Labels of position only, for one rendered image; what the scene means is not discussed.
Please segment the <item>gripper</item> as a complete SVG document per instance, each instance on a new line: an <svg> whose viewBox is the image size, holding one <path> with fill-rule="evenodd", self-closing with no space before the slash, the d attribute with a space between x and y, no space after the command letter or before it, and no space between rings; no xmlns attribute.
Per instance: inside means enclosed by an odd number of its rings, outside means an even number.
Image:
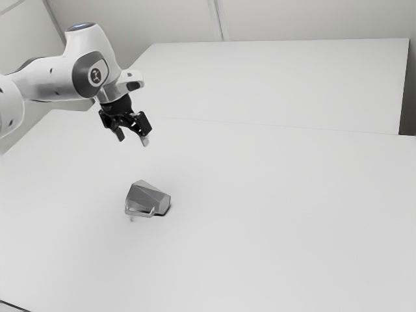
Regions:
<svg viewBox="0 0 416 312"><path fill-rule="evenodd" d="M123 130L120 128L127 127L139 136L144 147L150 143L149 134L152 126L143 111L134 113L132 110L132 101L129 94L122 96L120 99L109 103L101 103L99 117L105 128L111 129L116 135L119 142L125 139Z"/></svg>

